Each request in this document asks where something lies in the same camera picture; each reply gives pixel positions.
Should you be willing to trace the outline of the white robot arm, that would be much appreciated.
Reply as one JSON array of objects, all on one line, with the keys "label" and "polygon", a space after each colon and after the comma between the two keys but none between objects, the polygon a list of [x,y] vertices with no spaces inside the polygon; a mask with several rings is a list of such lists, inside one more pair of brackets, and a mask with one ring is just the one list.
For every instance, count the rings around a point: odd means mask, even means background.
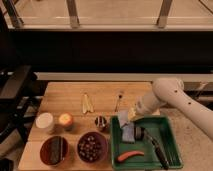
[{"label": "white robot arm", "polygon": [[158,78],[152,90],[140,97],[128,113],[129,121],[141,119],[169,104],[181,111],[213,141],[213,111],[198,103],[184,92],[184,83],[178,78]]}]

